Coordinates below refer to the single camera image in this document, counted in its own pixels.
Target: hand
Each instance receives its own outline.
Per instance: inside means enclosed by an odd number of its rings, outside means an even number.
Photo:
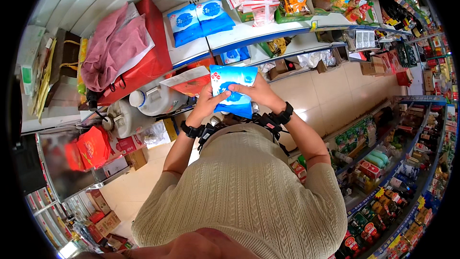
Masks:
[[[185,121],[187,126],[198,128],[201,125],[203,119],[207,116],[210,116],[214,112],[214,109],[216,108],[217,104],[227,99],[227,97],[230,95],[231,92],[226,91],[213,97],[213,87],[211,86],[211,83],[208,83],[201,90],[200,97],[196,102],[195,108]]]
[[[252,101],[267,106],[275,114],[286,110],[286,102],[273,92],[270,85],[259,73],[257,73],[256,80],[252,86],[231,84],[229,90],[248,95]]]

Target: red gift bag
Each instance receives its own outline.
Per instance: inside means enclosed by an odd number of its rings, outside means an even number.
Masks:
[[[141,0],[136,3],[136,8],[139,14],[145,14],[145,27],[152,37],[155,47],[147,52],[135,67],[123,73],[113,85],[104,90],[103,95],[98,100],[98,106],[111,105],[173,69],[166,43],[163,14],[152,0]]]

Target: pink towel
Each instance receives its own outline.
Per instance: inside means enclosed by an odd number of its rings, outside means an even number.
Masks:
[[[116,78],[118,70],[147,46],[145,14],[133,18],[118,33],[123,24],[128,3],[102,19],[81,68],[81,78],[93,91],[101,92]]]

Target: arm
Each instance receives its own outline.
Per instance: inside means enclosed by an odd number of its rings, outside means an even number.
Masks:
[[[213,113],[216,105],[225,100],[230,94],[230,91],[226,91],[213,97],[213,88],[209,83],[201,90],[196,106],[188,116],[185,124],[190,127],[198,128],[203,119]],[[194,141],[194,138],[187,137],[185,132],[181,130],[166,156],[163,172],[171,172],[177,179],[180,179],[182,173],[189,165]]]
[[[229,89],[249,95],[253,101],[267,106],[275,114],[286,110],[285,101],[273,92],[270,85],[260,74],[257,74],[256,80],[251,87],[232,84]],[[291,134],[302,155],[307,159],[308,169],[320,162],[331,164],[328,150],[321,137],[295,112],[292,113],[291,120],[285,125],[285,128]]]

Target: plastic container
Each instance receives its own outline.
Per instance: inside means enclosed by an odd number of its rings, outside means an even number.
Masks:
[[[177,110],[187,103],[187,95],[163,84],[160,78],[142,86],[129,95],[129,103],[147,116],[157,116]]]
[[[117,138],[127,138],[139,134],[155,123],[155,117],[142,114],[131,106],[127,99],[120,99],[109,106],[107,121],[102,121],[105,130],[112,132]]]

